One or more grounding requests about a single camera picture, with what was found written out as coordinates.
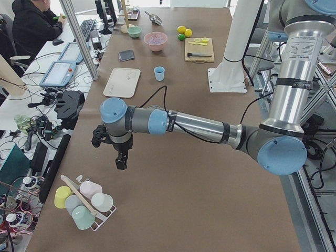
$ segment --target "brown table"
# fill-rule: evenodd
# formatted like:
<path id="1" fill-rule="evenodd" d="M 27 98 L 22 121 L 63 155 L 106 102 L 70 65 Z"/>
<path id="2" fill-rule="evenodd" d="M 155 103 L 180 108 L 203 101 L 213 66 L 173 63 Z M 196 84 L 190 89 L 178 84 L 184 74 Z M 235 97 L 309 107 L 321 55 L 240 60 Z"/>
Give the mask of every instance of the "brown table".
<path id="1" fill-rule="evenodd" d="M 263 170 L 230 146 L 209 144 L 181 133 L 134 134 L 128 169 L 116 169 L 111 145 L 91 145 L 101 122 L 104 86 L 115 67 L 139 68 L 141 77 L 128 104 L 142 104 L 158 87 L 168 86 L 167 107 L 180 112 L 239 123 L 247 94 L 210 93 L 207 69 L 222 60 L 231 16 L 228 9 L 147 8 L 163 20 L 152 25 L 141 9 L 133 24 L 143 28 L 139 39 L 115 31 L 69 143 L 48 200 L 27 251 L 300 251 L 279 177 Z M 213 39 L 215 62 L 184 62 L 184 43 L 176 28 L 185 25 L 194 37 Z M 168 35 L 167 47 L 152 53 L 142 38 L 151 31 Z M 118 61 L 118 52 L 133 49 L 135 60 Z M 166 68 L 157 82 L 153 68 Z M 163 92 L 151 104 L 162 105 Z M 258 125 L 258 105 L 245 123 Z M 65 185 L 59 175 L 75 180 L 83 174 L 113 196 L 117 211 L 97 231 L 80 231 L 65 209 L 55 208 L 55 190 Z"/>

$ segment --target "metal scoop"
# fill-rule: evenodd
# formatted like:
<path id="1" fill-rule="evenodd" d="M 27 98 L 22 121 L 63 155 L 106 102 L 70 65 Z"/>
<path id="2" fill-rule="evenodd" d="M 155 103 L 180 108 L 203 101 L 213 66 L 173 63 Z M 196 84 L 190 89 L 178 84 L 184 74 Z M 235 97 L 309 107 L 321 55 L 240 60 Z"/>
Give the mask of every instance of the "metal scoop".
<path id="1" fill-rule="evenodd" d="M 162 25 L 162 21 L 158 16 L 156 16 L 155 14 L 149 14 L 146 10 L 145 13 L 149 15 L 149 20 L 152 21 L 152 23 Z"/>

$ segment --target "lime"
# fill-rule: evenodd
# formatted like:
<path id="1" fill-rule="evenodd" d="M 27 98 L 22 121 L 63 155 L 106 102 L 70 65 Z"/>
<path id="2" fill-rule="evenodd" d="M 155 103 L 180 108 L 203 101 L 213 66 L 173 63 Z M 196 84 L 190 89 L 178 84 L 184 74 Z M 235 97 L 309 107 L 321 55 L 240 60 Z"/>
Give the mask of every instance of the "lime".
<path id="1" fill-rule="evenodd" d="M 208 38 L 202 38 L 202 43 L 208 43 L 209 42 L 209 39 Z"/>
<path id="2" fill-rule="evenodd" d="M 184 33 L 185 32 L 185 30 L 186 30 L 187 28 L 185 27 L 185 26 L 179 26 L 178 28 L 177 28 L 177 32 L 178 33 Z"/>
<path id="3" fill-rule="evenodd" d="M 177 36 L 177 38 L 178 38 L 180 41 L 183 41 L 183 40 L 185 40 L 185 35 L 184 35 L 184 34 L 179 34 L 179 35 Z"/>
<path id="4" fill-rule="evenodd" d="M 191 29 L 187 29 L 187 30 L 185 30 L 185 32 L 184 32 L 184 35 L 185 35 L 186 37 L 191 37 L 192 34 L 193 34 L 193 31 L 192 31 Z"/>

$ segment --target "blue joint cap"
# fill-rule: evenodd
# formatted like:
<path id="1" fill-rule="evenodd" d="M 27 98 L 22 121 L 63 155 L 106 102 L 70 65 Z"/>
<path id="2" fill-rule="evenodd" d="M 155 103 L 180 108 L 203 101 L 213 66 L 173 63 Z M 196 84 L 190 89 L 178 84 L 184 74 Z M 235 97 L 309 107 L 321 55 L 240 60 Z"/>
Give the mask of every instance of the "blue joint cap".
<path id="1" fill-rule="evenodd" d="M 268 40 L 272 42 L 286 42 L 288 35 L 286 33 L 277 33 L 275 31 L 268 31 Z"/>
<path id="2" fill-rule="evenodd" d="M 336 15 L 335 0 L 306 0 L 306 4 L 318 13 L 329 16 Z"/>
<path id="3" fill-rule="evenodd" d="M 258 153 L 258 163 L 276 175 L 289 175 L 302 168 L 307 159 L 305 145 L 293 136 L 274 138 Z"/>
<path id="4" fill-rule="evenodd" d="M 126 111 L 126 103 L 117 97 L 109 98 L 100 105 L 101 119 L 104 123 L 119 121 L 126 114 Z"/>
<path id="5" fill-rule="evenodd" d="M 148 119 L 148 131 L 150 134 L 163 135 L 166 132 L 167 112 L 154 109 Z"/>

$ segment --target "silver robot arm segment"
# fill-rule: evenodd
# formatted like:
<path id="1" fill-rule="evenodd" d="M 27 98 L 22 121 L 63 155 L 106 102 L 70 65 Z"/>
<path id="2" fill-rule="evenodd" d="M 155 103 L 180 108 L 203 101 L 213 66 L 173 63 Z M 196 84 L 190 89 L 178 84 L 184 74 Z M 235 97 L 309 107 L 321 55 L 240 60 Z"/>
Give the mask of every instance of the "silver robot arm segment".
<path id="1" fill-rule="evenodd" d="M 259 128 L 231 125 L 154 107 L 127 106 L 119 98 L 101 105 L 104 125 L 93 132 L 92 144 L 113 144 L 116 164 L 125 169 L 132 132 L 192 134 L 212 143 L 229 144 L 276 175 L 299 170 L 307 158 L 300 126 L 323 38 L 336 28 L 336 0 L 272 0 L 269 39 L 286 41 L 269 116 Z"/>

